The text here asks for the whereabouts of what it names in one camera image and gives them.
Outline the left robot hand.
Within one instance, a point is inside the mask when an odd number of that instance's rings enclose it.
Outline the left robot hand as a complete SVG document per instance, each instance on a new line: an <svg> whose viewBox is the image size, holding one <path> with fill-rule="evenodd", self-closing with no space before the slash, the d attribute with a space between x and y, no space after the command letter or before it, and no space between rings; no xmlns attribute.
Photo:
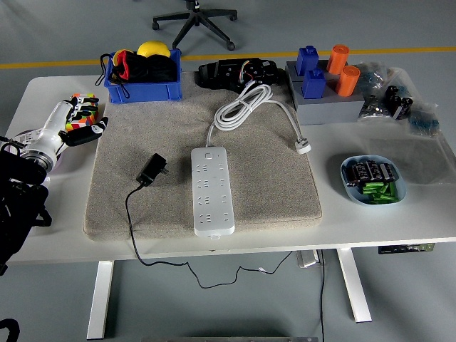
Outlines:
<svg viewBox="0 0 456 342"><path fill-rule="evenodd" d="M67 147L100 138L107 125L108 118L99 117L98 98L75 93L57 103L44 126L25 139L21 156L53 162Z"/></svg>

